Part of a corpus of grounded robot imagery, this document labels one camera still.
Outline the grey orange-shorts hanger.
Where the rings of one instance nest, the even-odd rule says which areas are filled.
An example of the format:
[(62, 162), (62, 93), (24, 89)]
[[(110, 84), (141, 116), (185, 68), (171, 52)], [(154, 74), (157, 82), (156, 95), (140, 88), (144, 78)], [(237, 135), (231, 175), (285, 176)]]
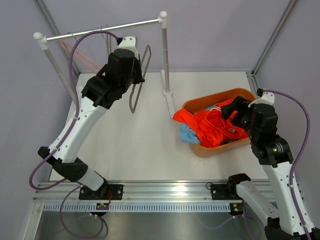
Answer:
[[(146, 76), (146, 73), (147, 73), (147, 70), (148, 70), (148, 67), (149, 67), (149, 64), (150, 64), (150, 60), (151, 60), (151, 57), (152, 57), (152, 50), (151, 50), (151, 46), (149, 44), (146, 45), (144, 53), (143, 53), (143, 56), (142, 56), (142, 60), (141, 60), (141, 65), (142, 66), (143, 66), (143, 64), (145, 62), (145, 58), (146, 58), (147, 54), (148, 54), (148, 58), (147, 58), (147, 61), (145, 63), (145, 68), (144, 68), (143, 73), (142, 73), (142, 78), (143, 79), (145, 79), (145, 76)], [(140, 83), (137, 83), (137, 84), (133, 84), (132, 90), (130, 92), (130, 95), (129, 95), (129, 109), (130, 109), (132, 114), (134, 114), (135, 111), (136, 111), (136, 108), (137, 108), (137, 105), (138, 105), (138, 101), (139, 101), (139, 98), (140, 98), (140, 94), (141, 94), (141, 91), (142, 91), (143, 84), (144, 84), (144, 81), (142, 81)], [(133, 100), (133, 97), (134, 97), (135, 90), (136, 90), (137, 86), (138, 86), (138, 91), (137, 91), (135, 100)]]

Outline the pink clothes hanger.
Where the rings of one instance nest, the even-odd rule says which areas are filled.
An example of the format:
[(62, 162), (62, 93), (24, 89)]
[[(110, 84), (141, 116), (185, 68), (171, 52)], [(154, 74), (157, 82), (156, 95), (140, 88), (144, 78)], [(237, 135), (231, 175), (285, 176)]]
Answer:
[[(60, 41), (59, 42), (60, 46), (68, 53), (71, 53), (72, 50), (72, 45), (66, 41)], [(87, 70), (89, 70), (91, 73), (96, 74), (98, 70), (100, 69), (100, 65), (95, 63), (93, 60), (85, 56), (80, 50), (76, 49), (75, 53), (73, 55), (73, 59), (83, 65)]]

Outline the grey clothes hanger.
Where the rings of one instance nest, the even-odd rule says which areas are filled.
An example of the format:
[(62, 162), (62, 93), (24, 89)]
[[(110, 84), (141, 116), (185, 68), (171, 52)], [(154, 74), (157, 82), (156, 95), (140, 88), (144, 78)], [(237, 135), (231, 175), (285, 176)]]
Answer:
[(110, 54), (113, 52), (113, 48), (112, 48), (112, 37), (110, 35), (105, 35), (105, 34), (102, 34), (102, 38), (104, 39), (105, 41), (105, 44), (106, 44), (106, 50), (107, 50), (107, 53)]

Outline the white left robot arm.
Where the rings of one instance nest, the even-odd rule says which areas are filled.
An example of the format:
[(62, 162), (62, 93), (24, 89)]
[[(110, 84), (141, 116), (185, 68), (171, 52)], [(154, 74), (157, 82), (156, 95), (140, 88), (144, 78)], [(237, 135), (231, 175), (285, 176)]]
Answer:
[(78, 153), (98, 120), (120, 100), (132, 84), (144, 82), (136, 47), (118, 47), (108, 62), (84, 85), (78, 106), (56, 141), (38, 154), (64, 179), (80, 183), (93, 199), (103, 199), (108, 182), (79, 159)]

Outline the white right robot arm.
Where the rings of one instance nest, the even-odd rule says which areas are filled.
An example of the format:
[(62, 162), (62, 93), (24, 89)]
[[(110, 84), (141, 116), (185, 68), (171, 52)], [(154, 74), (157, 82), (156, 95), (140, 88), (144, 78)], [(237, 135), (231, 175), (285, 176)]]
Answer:
[(277, 133), (278, 115), (273, 107), (275, 97), (265, 92), (249, 101), (237, 96), (222, 106), (222, 118), (243, 129), (251, 150), (266, 173), (273, 190), (273, 206), (244, 173), (232, 175), (226, 192), (241, 198), (259, 217), (269, 240), (318, 240), (320, 230), (310, 220), (292, 172), (294, 159), (288, 142)]

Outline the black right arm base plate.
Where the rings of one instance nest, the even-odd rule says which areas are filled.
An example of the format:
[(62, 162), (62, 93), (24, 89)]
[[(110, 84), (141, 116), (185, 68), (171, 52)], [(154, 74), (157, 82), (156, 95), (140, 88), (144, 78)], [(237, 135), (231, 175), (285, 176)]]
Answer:
[(236, 194), (232, 194), (227, 184), (216, 184), (212, 182), (206, 183), (206, 188), (210, 190), (212, 200), (239, 200)]

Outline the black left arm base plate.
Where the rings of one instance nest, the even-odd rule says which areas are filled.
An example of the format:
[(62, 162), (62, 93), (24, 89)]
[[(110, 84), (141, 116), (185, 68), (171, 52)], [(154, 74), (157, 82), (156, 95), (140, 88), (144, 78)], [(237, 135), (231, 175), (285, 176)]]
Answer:
[(123, 184), (104, 184), (98, 190), (91, 190), (87, 186), (80, 188), (78, 195), (79, 200), (88, 201), (102, 201), (102, 200), (115, 200), (120, 201), (123, 198)]

